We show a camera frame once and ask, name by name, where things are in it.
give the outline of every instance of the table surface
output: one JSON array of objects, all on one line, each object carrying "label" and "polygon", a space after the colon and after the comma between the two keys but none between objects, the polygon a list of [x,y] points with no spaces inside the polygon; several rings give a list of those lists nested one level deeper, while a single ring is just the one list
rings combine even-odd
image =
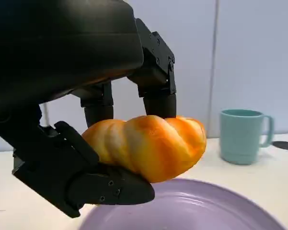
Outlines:
[{"label": "table surface", "polygon": [[[275,140],[288,141],[288,134]],[[11,175],[12,153],[0,152],[0,230],[76,230],[94,207],[85,205],[81,217],[71,219]],[[218,139],[209,139],[202,159],[180,177],[218,184],[268,211],[288,229],[288,150],[261,149],[250,166],[219,158]]]}]

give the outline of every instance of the teal mug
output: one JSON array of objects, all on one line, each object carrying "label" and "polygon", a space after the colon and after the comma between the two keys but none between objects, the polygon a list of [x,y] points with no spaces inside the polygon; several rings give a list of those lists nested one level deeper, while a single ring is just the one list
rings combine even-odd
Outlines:
[{"label": "teal mug", "polygon": [[[267,139],[260,144],[263,120],[268,119]],[[220,155],[234,164],[249,165],[256,161],[259,148],[273,140],[274,119],[253,110],[231,109],[220,113]]]}]

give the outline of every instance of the purple plate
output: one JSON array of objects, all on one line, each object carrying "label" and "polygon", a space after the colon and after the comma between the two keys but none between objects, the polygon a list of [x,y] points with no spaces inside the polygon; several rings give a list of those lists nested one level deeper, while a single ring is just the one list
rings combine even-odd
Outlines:
[{"label": "purple plate", "polygon": [[253,202],[213,184],[174,179],[153,187],[153,201],[96,207],[80,230],[285,230]]}]

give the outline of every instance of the black object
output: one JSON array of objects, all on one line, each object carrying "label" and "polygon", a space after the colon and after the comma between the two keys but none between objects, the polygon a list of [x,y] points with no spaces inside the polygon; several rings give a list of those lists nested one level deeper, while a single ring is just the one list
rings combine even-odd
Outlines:
[{"label": "black object", "polygon": [[122,0],[1,0],[0,136],[14,147],[13,175],[70,217],[85,203],[151,201],[150,183],[99,163],[67,123],[42,127],[39,104],[72,93],[91,126],[113,118],[111,81],[127,76],[148,115],[175,117],[174,63]]},{"label": "black object", "polygon": [[283,149],[283,150],[288,150],[288,142],[287,141],[273,141],[272,143],[273,146]]}]

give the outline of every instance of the bread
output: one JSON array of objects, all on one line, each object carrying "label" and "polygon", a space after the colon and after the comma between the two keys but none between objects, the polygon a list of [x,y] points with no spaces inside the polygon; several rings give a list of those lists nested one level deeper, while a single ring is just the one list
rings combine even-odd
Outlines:
[{"label": "bread", "polygon": [[122,166],[150,183],[172,179],[193,167],[207,144],[204,126],[180,116],[104,120],[82,136],[97,152],[100,162]]}]

